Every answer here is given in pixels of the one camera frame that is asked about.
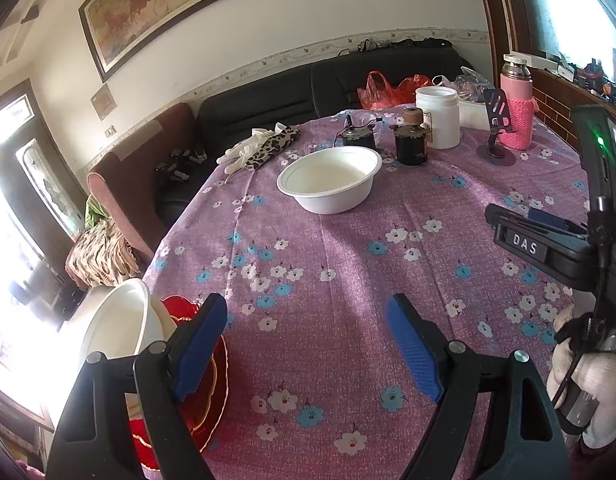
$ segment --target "pink thermos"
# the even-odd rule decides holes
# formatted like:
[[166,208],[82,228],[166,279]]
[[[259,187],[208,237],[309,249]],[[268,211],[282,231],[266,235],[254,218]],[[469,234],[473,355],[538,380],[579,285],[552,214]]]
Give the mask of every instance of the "pink thermos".
[[513,133],[501,134],[499,141],[515,150],[527,150],[533,138],[534,108],[533,78],[521,57],[504,55],[501,88],[506,93]]

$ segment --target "red plastic bag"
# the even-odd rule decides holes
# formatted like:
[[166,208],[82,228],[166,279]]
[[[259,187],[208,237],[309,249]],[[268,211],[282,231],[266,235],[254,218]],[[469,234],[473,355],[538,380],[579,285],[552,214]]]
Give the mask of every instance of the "red plastic bag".
[[384,74],[371,72],[366,88],[358,89],[357,94],[365,110],[381,110],[415,102],[415,92],[422,86],[432,86],[432,81],[424,75],[416,75],[404,79],[399,88],[393,88]]

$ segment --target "disposable paper bowl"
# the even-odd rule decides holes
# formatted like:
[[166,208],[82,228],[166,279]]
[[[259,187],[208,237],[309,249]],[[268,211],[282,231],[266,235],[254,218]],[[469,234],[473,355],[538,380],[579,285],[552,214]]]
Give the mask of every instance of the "disposable paper bowl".
[[80,360],[95,351],[108,359],[136,355],[150,343],[168,339],[155,303],[146,284],[137,278],[111,290],[88,326]]
[[328,148],[290,164],[279,175],[277,187],[306,211],[341,213],[366,199],[381,166],[382,158],[375,150],[360,146]]

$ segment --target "leopard print fabric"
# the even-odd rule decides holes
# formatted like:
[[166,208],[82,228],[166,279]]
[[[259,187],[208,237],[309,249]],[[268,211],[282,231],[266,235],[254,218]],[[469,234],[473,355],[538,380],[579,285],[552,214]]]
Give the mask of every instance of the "leopard print fabric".
[[257,152],[246,161],[245,168],[248,171],[255,171],[263,164],[273,158],[277,153],[282,152],[290,144],[295,142],[301,132],[295,128],[286,128],[279,134],[270,137]]

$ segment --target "red plate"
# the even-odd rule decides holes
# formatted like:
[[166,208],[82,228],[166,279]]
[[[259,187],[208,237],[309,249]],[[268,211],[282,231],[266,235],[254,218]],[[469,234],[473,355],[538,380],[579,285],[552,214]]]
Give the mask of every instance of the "red plate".
[[[181,296],[166,298],[163,304],[177,324],[189,321],[199,310],[197,303],[192,303]],[[204,373],[199,388],[194,394],[186,397],[181,404],[181,415],[199,452],[202,452],[210,442],[214,429],[224,413],[227,399],[228,352],[222,336],[214,349],[211,365]],[[130,430],[133,433],[134,448],[137,451],[139,462],[147,469],[159,471],[144,420],[131,420]]]

